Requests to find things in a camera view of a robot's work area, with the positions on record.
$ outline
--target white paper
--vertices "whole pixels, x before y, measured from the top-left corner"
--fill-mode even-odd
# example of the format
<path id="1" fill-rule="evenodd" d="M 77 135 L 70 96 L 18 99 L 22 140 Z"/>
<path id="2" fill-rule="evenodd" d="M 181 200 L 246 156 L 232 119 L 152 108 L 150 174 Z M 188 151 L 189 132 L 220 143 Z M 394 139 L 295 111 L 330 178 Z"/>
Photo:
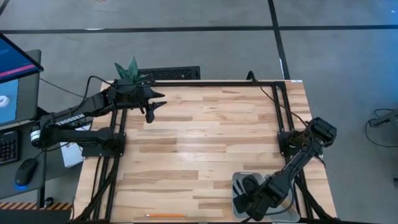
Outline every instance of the white paper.
<path id="1" fill-rule="evenodd" d="M 90 130 L 90 125 L 76 128 L 77 131 L 87 131 Z M 64 145 L 67 142 L 60 142 L 60 145 Z M 73 167 L 81 162 L 83 162 L 83 157 L 81 156 L 81 151 L 83 149 L 76 143 L 71 142 L 66 146 L 61 147 L 62 157 L 63 157 L 63 164 L 66 168 Z"/>

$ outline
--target keyboard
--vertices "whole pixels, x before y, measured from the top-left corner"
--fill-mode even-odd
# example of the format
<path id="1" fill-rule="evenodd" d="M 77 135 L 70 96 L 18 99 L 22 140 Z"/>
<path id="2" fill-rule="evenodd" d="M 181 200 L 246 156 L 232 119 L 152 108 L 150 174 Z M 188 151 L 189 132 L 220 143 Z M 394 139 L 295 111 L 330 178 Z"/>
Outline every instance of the keyboard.
<path id="1" fill-rule="evenodd" d="M 200 67 L 139 69 L 138 75 L 148 75 L 148 79 L 154 80 L 199 80 Z"/>
<path id="2" fill-rule="evenodd" d="M 17 130 L 0 133 L 0 166 L 19 161 L 21 151 L 18 146 Z"/>

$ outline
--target wooden tabletop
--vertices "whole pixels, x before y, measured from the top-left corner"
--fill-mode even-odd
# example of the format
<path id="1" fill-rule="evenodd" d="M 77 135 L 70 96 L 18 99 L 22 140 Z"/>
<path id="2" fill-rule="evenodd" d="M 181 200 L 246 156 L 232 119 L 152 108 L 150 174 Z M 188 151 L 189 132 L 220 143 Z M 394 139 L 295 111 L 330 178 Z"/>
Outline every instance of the wooden tabletop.
<path id="1" fill-rule="evenodd" d="M 291 110 L 311 120 L 303 83 L 286 81 L 286 85 Z M 166 95 L 156 101 L 167 104 L 156 110 L 152 124 L 145 122 L 139 110 L 128 112 L 127 146 L 120 160 L 111 221 L 236 222 L 231 207 L 232 175 L 242 171 L 272 174 L 285 165 L 276 138 L 274 103 L 257 86 L 153 89 Z M 272 96 L 271 87 L 263 89 Z M 109 126 L 110 117 L 96 118 L 93 129 Z M 303 129 L 293 119 L 295 127 Z M 97 160 L 83 163 L 75 216 L 90 202 Z M 323 165 L 313 159 L 305 175 L 309 191 L 335 217 Z M 100 217 L 104 217 L 105 202 Z M 155 213 L 186 217 L 145 217 Z"/>

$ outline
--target orange pencil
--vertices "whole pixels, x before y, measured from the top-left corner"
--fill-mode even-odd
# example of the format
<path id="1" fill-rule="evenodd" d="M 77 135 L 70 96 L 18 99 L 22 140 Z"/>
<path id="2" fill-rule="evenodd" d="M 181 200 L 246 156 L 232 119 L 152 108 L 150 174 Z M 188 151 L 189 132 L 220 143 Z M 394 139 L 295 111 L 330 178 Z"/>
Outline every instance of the orange pencil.
<path id="1" fill-rule="evenodd" d="M 146 217 L 185 217 L 183 214 L 147 214 Z"/>

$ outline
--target computer mouse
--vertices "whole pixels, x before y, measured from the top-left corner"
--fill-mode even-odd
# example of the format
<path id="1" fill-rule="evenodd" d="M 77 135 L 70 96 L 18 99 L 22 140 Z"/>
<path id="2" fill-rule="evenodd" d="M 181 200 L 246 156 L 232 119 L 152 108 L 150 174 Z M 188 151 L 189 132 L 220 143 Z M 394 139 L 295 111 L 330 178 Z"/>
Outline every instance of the computer mouse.
<path id="1" fill-rule="evenodd" d="M 15 174 L 15 183 L 18 186 L 25 186 L 32 180 L 33 173 L 37 167 L 37 159 L 27 159 L 18 168 Z"/>

